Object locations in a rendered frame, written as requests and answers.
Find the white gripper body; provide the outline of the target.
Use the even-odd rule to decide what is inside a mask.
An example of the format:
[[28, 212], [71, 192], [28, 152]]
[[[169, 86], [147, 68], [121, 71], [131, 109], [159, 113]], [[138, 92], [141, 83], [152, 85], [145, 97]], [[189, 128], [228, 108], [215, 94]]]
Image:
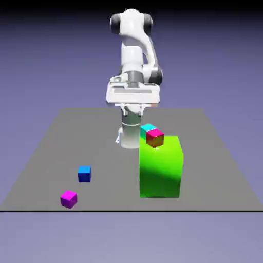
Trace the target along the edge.
[[139, 83], [139, 87], [130, 88], [127, 82], [107, 85], [106, 102], [114, 104], [158, 104], [160, 102], [160, 87]]

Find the small cyan cube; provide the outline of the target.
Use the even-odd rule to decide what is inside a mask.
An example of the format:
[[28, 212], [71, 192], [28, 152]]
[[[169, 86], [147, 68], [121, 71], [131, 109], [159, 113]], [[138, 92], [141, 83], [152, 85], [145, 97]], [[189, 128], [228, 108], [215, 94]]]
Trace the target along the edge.
[[148, 131], [153, 130], [153, 129], [156, 129], [156, 127], [153, 126], [152, 124], [145, 124], [145, 125], [140, 126], [140, 137], [145, 140], [146, 139], [146, 133]]

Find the small red cube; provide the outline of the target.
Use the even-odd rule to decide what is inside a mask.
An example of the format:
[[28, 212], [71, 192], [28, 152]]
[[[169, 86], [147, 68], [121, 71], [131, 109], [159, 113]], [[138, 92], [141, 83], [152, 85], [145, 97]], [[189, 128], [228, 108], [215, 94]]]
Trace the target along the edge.
[[146, 143], [153, 148], [164, 144], [164, 133], [155, 128], [146, 132]]

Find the small blue cube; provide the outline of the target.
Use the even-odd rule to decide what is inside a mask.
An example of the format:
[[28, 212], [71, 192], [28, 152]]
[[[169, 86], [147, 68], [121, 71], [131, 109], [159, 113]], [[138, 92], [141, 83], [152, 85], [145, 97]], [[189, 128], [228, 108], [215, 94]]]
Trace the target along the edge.
[[78, 181], [91, 182], [91, 166], [79, 166]]

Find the small magenta cube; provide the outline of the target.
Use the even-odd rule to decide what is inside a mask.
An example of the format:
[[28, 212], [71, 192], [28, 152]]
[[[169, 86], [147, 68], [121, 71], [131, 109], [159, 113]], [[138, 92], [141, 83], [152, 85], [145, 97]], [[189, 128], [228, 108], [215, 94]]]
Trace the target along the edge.
[[65, 191], [60, 196], [60, 202], [63, 207], [71, 209], [75, 206], [78, 201], [77, 193], [73, 191]]

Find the large green box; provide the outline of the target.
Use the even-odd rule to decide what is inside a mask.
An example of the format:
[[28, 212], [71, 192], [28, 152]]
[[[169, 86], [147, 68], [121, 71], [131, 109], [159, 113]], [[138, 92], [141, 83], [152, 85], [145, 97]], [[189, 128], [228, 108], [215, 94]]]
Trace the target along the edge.
[[184, 154], [178, 136], [164, 137], [164, 144], [151, 147], [144, 139], [139, 147], [139, 193], [141, 198], [180, 196]]

